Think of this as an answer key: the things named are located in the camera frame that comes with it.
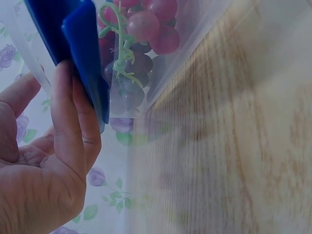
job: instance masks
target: dark purple grape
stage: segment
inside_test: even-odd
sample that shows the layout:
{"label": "dark purple grape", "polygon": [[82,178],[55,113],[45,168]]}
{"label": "dark purple grape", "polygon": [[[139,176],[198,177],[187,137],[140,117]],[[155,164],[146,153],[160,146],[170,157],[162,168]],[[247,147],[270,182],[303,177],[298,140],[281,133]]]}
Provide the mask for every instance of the dark purple grape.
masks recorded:
{"label": "dark purple grape", "polygon": [[114,62],[111,62],[104,68],[104,80],[108,83],[110,88],[112,86],[113,74],[115,73],[115,71],[113,71],[113,66]]}
{"label": "dark purple grape", "polygon": [[[135,74],[134,77],[142,83],[143,88],[145,88],[149,83],[149,76],[147,74]],[[126,92],[138,93],[141,91],[140,86],[127,77],[120,77],[118,82],[122,90]]]}
{"label": "dark purple grape", "polygon": [[159,80],[165,75],[166,71],[166,61],[164,57],[157,56],[153,58],[153,69],[150,72],[150,83],[149,87],[155,86],[158,84]]}
{"label": "dark purple grape", "polygon": [[121,91],[116,87],[110,91],[110,112],[115,115],[122,115],[126,112],[125,101]]}
{"label": "dark purple grape", "polygon": [[123,91],[122,96],[126,104],[126,109],[130,111],[139,107],[143,103],[145,93],[142,89],[140,89],[137,93],[128,93]]}
{"label": "dark purple grape", "polygon": [[152,59],[142,53],[134,52],[135,62],[131,64],[131,61],[126,62],[125,72],[130,73],[133,72],[135,74],[149,74],[149,72],[153,69]]}
{"label": "dark purple grape", "polygon": [[152,50],[151,46],[149,43],[147,45],[142,45],[140,42],[133,44],[130,49],[135,52],[140,52],[143,54],[146,54]]}

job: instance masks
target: wooden surface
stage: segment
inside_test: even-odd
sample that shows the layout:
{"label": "wooden surface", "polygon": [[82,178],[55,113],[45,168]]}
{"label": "wooden surface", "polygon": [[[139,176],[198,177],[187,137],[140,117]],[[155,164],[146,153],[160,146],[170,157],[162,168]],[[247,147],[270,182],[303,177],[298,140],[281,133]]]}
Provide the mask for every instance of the wooden surface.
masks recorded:
{"label": "wooden surface", "polygon": [[135,123],[133,233],[312,234],[311,25],[304,0],[227,10]]}

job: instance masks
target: green leaf print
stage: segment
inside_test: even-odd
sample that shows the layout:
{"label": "green leaf print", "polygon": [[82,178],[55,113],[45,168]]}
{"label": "green leaf print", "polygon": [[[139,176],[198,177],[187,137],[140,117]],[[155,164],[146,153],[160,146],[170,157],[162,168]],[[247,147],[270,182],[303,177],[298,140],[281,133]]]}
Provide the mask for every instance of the green leaf print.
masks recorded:
{"label": "green leaf print", "polygon": [[81,215],[78,214],[78,216],[76,218],[74,218],[72,221],[74,223],[79,223],[80,219],[81,219]]}
{"label": "green leaf print", "polygon": [[131,208],[131,199],[129,199],[129,198],[126,198],[126,199],[125,199],[125,207],[126,207],[127,209],[130,209],[130,208]]}
{"label": "green leaf print", "polygon": [[109,201],[109,199],[108,199],[108,197],[107,196],[102,196],[102,199],[104,200],[104,201]]}
{"label": "green leaf print", "polygon": [[32,39],[34,39],[36,37],[37,33],[32,33],[30,35],[27,36],[27,41],[31,41]]}
{"label": "green leaf print", "polygon": [[6,30],[6,31],[3,33],[3,36],[4,36],[5,38],[7,38],[8,35],[9,35],[9,32]]}
{"label": "green leaf print", "polygon": [[98,214],[98,205],[87,206],[83,211],[83,220],[91,220]]}
{"label": "green leaf print", "polygon": [[121,187],[122,187],[122,179],[121,178],[118,178],[116,185],[117,185],[117,187],[119,187],[121,189]]}
{"label": "green leaf print", "polygon": [[125,146],[129,146],[132,144],[132,134],[131,133],[119,133],[119,132],[116,132],[116,138],[117,140],[125,145]]}
{"label": "green leaf print", "polygon": [[122,209],[123,209],[123,202],[122,201],[116,205],[116,209],[117,209],[118,214],[120,214]]}
{"label": "green leaf print", "polygon": [[5,27],[2,27],[2,28],[0,29],[0,34],[4,33],[4,31],[5,31]]}
{"label": "green leaf print", "polygon": [[116,198],[122,198],[122,195],[120,192],[113,192],[110,194],[110,196],[112,200],[115,200]]}
{"label": "green leaf print", "polygon": [[48,107],[46,106],[46,107],[43,108],[42,113],[44,114],[44,113],[46,113],[47,111],[48,111]]}
{"label": "green leaf print", "polygon": [[20,59],[21,59],[20,52],[17,51],[17,52],[15,53],[15,56],[14,56],[13,60],[14,60],[15,62],[19,62]]}
{"label": "green leaf print", "polygon": [[109,206],[110,206],[110,207],[116,206],[116,201],[115,201],[115,200],[112,200],[112,201],[109,203]]}
{"label": "green leaf print", "polygon": [[37,134],[37,130],[35,130],[35,129],[28,129],[27,133],[26,133],[26,136],[24,137],[23,141],[25,143],[29,143],[30,141],[32,141],[35,138],[36,134]]}

